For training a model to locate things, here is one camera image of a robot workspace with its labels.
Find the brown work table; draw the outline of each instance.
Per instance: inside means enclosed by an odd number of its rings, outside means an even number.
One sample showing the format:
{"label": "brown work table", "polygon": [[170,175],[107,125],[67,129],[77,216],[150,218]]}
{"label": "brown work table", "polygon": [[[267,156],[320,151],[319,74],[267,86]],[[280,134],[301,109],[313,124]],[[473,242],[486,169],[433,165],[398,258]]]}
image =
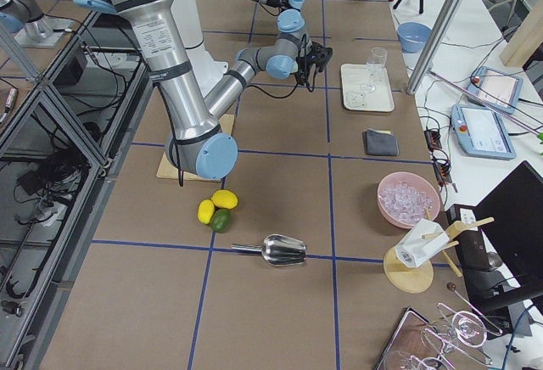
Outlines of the brown work table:
{"label": "brown work table", "polygon": [[[232,63],[239,49],[276,38],[275,18],[252,2],[197,4],[215,60]],[[313,93],[244,92],[229,111],[239,157],[224,182],[180,188],[156,177],[169,124],[154,93],[42,370],[371,369],[407,306],[429,319],[439,316],[440,301],[465,308],[445,288],[453,281],[463,289],[462,280],[440,257],[422,294],[399,291],[383,272],[384,253],[406,230],[379,213],[378,183],[395,171],[435,183],[414,97],[403,92],[408,79],[389,3],[307,0],[302,14],[333,58]],[[395,110],[348,111],[340,66],[365,63],[376,46],[388,51]],[[260,73],[254,83],[284,94],[294,78]],[[399,156],[365,155],[367,128],[391,130]],[[196,210],[221,187],[239,205],[227,232],[213,233]],[[305,266],[276,269],[230,248],[272,233],[305,241]]]}

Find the aluminum rail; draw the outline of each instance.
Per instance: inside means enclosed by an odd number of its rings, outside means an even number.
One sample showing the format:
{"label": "aluminum rail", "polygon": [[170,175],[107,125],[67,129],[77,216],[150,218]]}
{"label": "aluminum rail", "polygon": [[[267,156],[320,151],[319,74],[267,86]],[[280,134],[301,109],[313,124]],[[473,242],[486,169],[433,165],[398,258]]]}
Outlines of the aluminum rail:
{"label": "aluminum rail", "polygon": [[443,8],[439,12],[438,18],[435,20],[432,33],[428,42],[424,46],[421,52],[420,59],[417,61],[417,65],[411,74],[409,83],[407,84],[407,93],[415,94],[418,87],[423,82],[423,78],[426,76],[430,63],[434,58],[434,55],[438,51],[439,44],[443,40],[452,19],[455,16],[456,11],[460,7],[462,0],[445,0]]}

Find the tablet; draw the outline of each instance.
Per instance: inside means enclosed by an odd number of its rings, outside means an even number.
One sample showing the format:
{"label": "tablet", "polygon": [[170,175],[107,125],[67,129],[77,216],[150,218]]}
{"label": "tablet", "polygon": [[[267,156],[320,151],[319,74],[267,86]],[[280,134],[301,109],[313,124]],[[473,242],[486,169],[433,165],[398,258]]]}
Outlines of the tablet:
{"label": "tablet", "polygon": [[[522,86],[523,79],[520,77],[482,66],[473,73],[467,90],[488,105],[512,114]],[[467,99],[478,104],[470,96],[467,96]]]}
{"label": "tablet", "polygon": [[517,154],[500,115],[471,105],[453,105],[451,123],[458,143],[469,156],[512,160]]}

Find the gray cloth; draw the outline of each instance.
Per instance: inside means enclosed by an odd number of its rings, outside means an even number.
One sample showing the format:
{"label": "gray cloth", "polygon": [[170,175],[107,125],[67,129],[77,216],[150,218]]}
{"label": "gray cloth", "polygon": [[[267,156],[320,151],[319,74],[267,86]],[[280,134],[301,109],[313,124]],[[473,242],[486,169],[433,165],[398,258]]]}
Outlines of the gray cloth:
{"label": "gray cloth", "polygon": [[393,134],[369,129],[362,133],[362,137],[367,155],[397,156],[400,152]]}

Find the wooden stick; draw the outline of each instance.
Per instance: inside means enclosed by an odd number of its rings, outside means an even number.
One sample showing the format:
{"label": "wooden stick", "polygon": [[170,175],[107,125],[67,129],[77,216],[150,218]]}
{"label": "wooden stick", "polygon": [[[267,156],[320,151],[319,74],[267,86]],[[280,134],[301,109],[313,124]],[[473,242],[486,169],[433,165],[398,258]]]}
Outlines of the wooden stick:
{"label": "wooden stick", "polygon": [[441,233],[432,233],[432,234],[423,234],[422,237],[424,240],[430,240],[432,238],[436,238],[438,236],[440,236]]}
{"label": "wooden stick", "polygon": [[471,224],[466,224],[463,221],[455,221],[450,226],[448,226],[445,230],[449,238],[452,240],[455,238],[458,234],[462,233],[465,230],[469,230],[470,228],[483,226],[484,224],[491,223],[494,221],[494,217],[487,217],[486,219],[476,221]]}
{"label": "wooden stick", "polygon": [[449,264],[451,270],[456,274],[457,277],[461,278],[462,272],[458,269],[454,261],[447,254],[447,252],[443,249],[441,250],[441,254],[445,257],[445,260],[447,261],[447,264]]}
{"label": "wooden stick", "polygon": [[455,240],[455,241],[451,241],[450,243],[448,243],[441,251],[443,251],[444,249],[449,249],[450,247],[454,247],[455,245],[458,245],[459,243]]}

